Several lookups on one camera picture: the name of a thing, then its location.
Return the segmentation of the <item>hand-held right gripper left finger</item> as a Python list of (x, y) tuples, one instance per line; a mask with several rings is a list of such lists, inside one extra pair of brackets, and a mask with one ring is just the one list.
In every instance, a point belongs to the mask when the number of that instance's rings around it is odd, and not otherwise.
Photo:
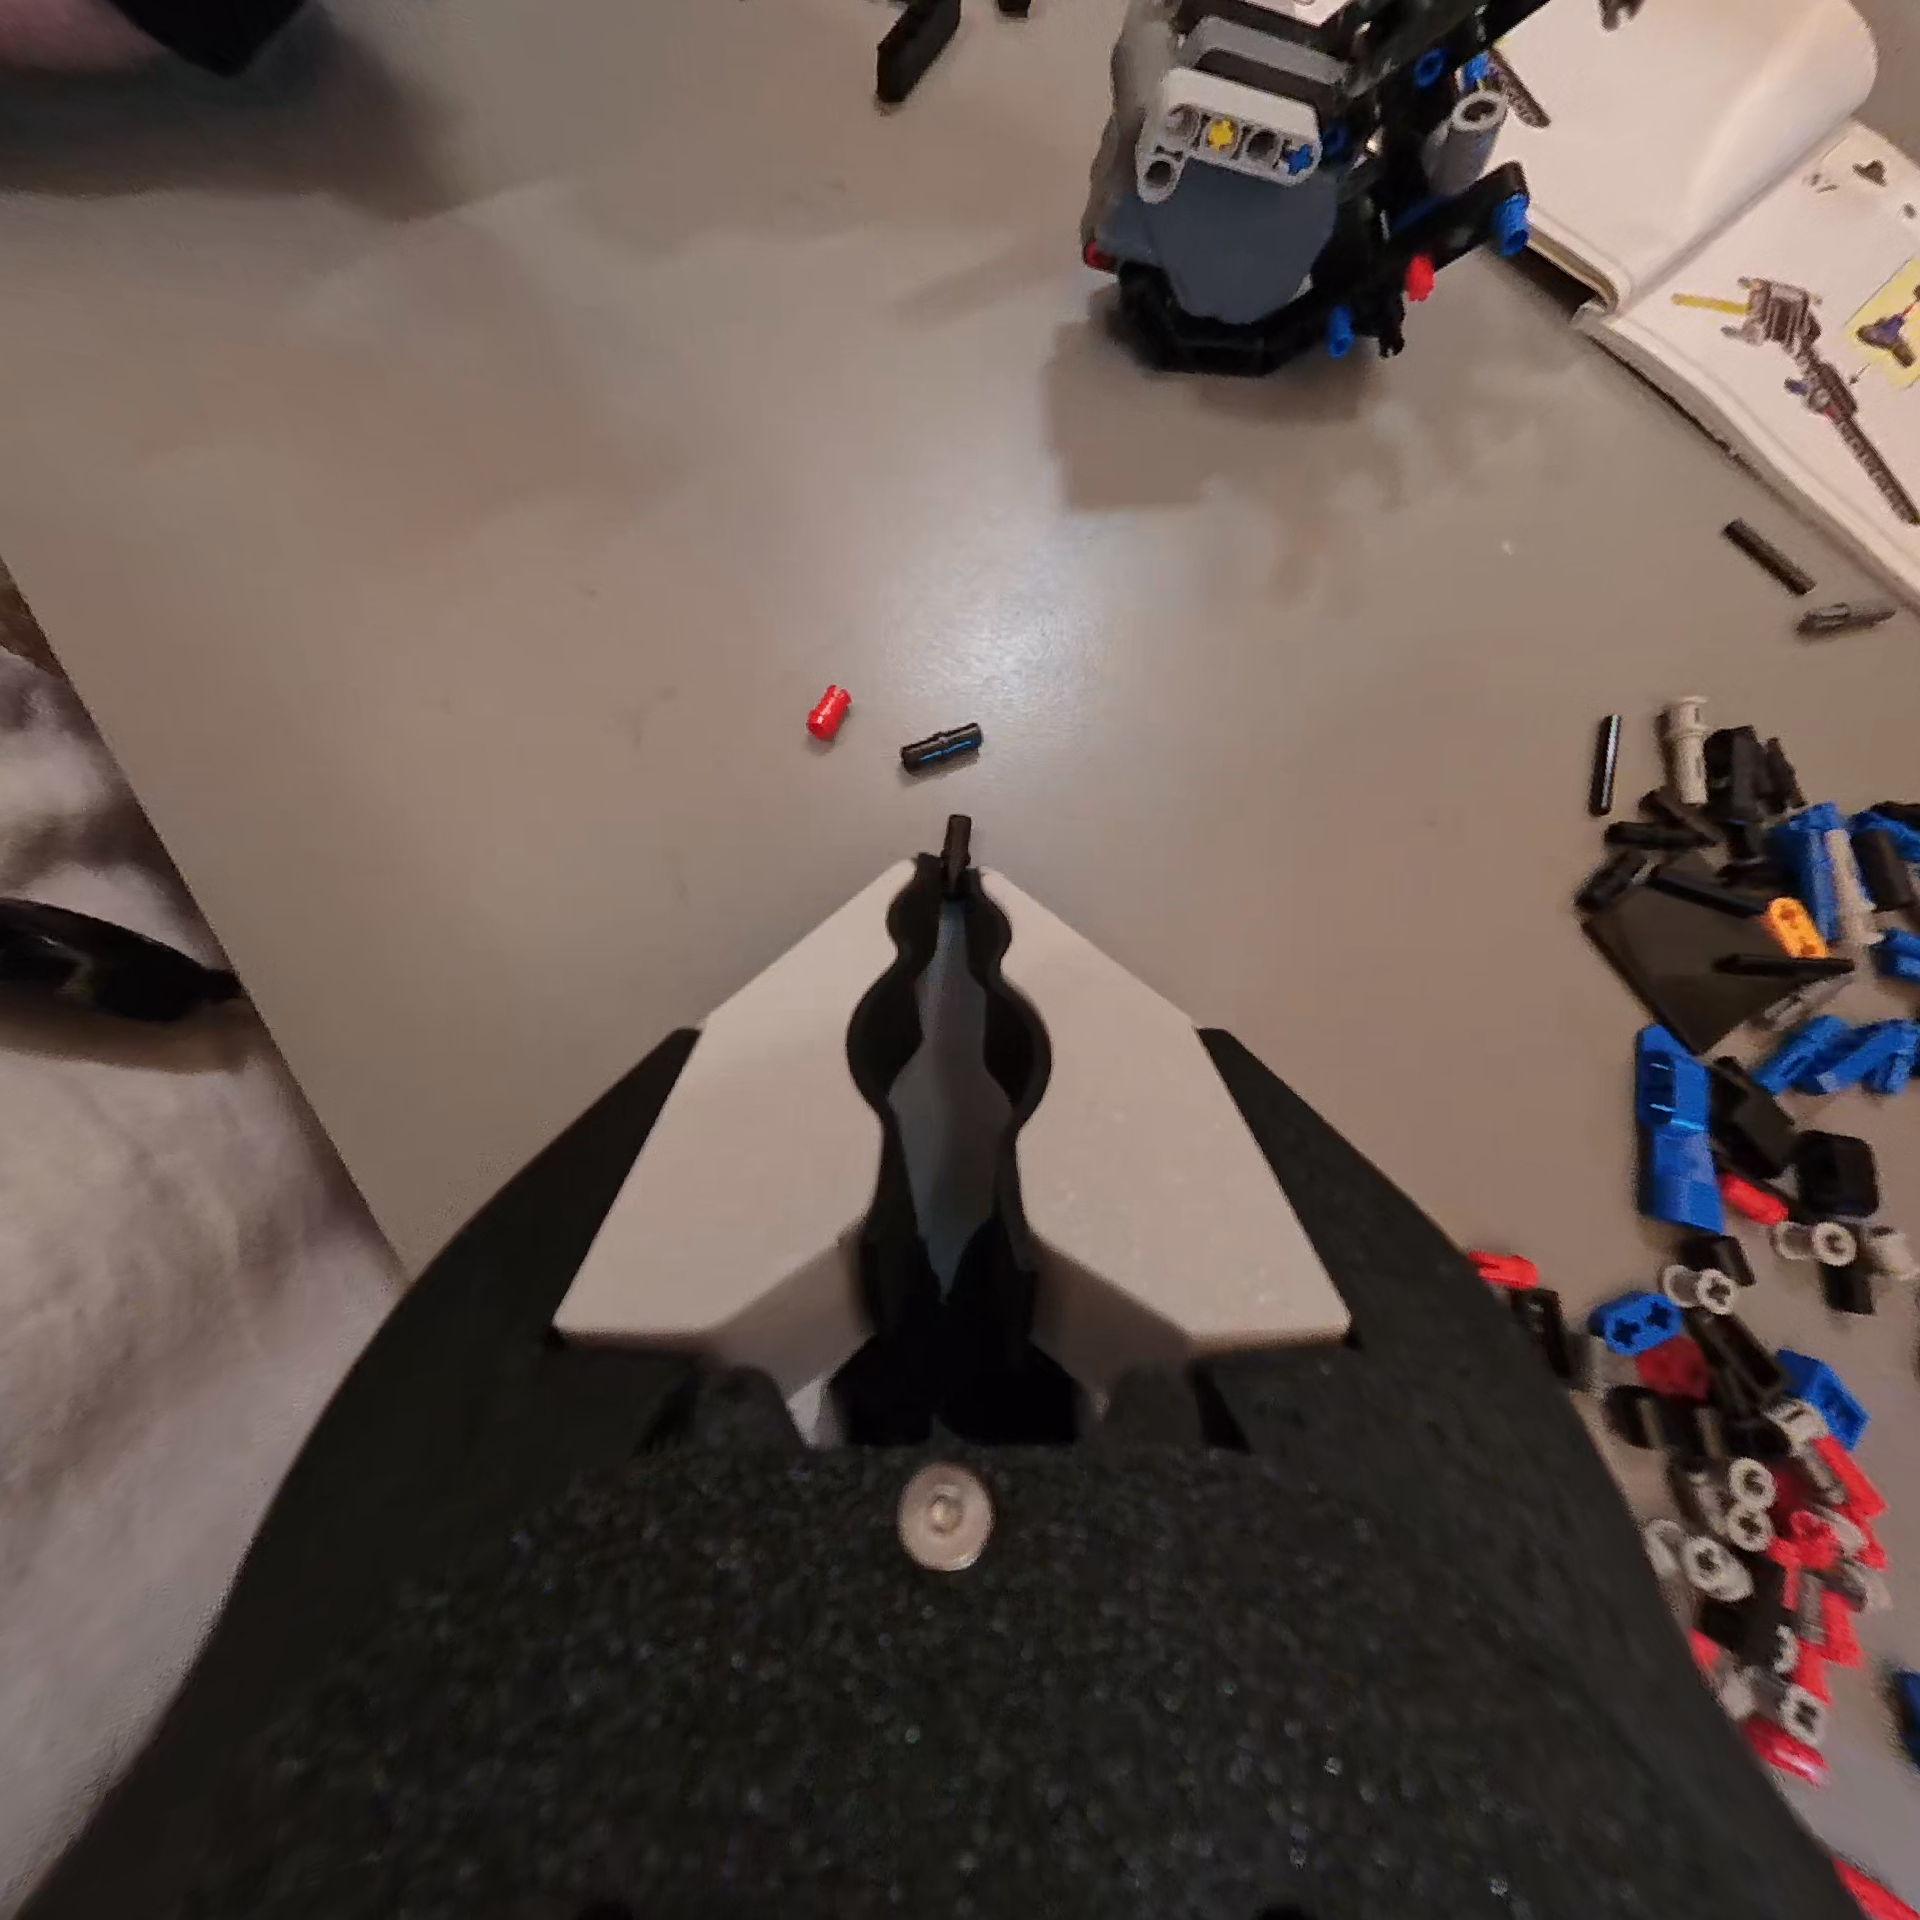
[(923, 1265), (894, 1103), (923, 1044), (938, 855), (885, 869), (703, 1024), (558, 1312), (573, 1348), (755, 1369), (813, 1444), (874, 1335), (872, 1271)]

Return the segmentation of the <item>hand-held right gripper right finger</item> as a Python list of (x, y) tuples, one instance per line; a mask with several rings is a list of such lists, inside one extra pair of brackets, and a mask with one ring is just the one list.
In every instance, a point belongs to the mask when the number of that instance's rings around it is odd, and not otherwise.
[(1008, 1337), (1103, 1417), (1138, 1378), (1342, 1343), (1354, 1314), (1190, 1014), (998, 870), (966, 879)]

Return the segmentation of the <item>blue lego panel piece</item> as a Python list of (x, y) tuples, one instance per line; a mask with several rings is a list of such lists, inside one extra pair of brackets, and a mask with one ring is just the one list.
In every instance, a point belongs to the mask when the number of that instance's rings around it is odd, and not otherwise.
[(1663, 1024), (1647, 1024), (1637, 1036), (1634, 1117), (1640, 1210), (1672, 1228), (1719, 1233), (1723, 1202), (1713, 1152), (1713, 1076)]

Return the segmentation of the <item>black lego panel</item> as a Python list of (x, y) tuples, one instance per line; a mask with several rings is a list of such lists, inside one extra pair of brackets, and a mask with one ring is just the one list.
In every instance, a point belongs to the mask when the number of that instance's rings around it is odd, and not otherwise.
[(1768, 909), (1710, 901), (1693, 874), (1637, 879), (1598, 909), (1582, 909), (1589, 941), (1640, 998), (1649, 1020), (1694, 1055), (1714, 1054), (1741, 1026), (1805, 990), (1838, 988), (1849, 962), (1797, 957)]

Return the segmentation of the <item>lego truck chassis assembly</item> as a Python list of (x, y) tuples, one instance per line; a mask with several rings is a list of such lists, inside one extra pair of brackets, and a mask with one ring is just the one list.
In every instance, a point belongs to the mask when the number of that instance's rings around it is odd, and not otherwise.
[(1539, 2), (1142, 2), (1112, 48), (1085, 257), (1157, 367), (1406, 345), (1464, 255), (1522, 253), (1501, 39)]

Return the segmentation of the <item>white lego instruction booklet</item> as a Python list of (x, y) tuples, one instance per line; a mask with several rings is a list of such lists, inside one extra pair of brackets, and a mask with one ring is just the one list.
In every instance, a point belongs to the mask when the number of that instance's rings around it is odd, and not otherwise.
[(1915, 608), (1918, 174), (1856, 7), (1549, 5), (1496, 71), (1575, 321)]

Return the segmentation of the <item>person's white clothing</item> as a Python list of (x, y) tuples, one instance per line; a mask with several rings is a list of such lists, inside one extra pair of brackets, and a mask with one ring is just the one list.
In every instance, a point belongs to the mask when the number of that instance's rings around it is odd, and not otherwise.
[(175, 1703), (405, 1276), (246, 1000), (5, 988), (3, 1896)]

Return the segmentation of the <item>pile of red grey connectors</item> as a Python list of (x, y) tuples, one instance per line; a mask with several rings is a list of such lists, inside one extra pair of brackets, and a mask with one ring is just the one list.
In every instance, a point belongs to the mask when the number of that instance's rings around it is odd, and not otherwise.
[(1851, 1400), (1752, 1333), (1744, 1254), (1706, 1247), (1584, 1324), (1522, 1254), (1469, 1258), (1555, 1378), (1659, 1469), (1666, 1504), (1640, 1537), (1721, 1714), (1776, 1784), (1825, 1784), (1834, 1677), (1866, 1668), (1862, 1621), (1888, 1598), (1888, 1504), (1845, 1441)]

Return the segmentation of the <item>glossy black object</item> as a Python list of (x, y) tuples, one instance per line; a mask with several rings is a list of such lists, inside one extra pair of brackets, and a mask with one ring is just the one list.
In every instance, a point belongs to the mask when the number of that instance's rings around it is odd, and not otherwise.
[(227, 967), (31, 897), (3, 901), (3, 985), (133, 1024), (179, 1024), (246, 993)]

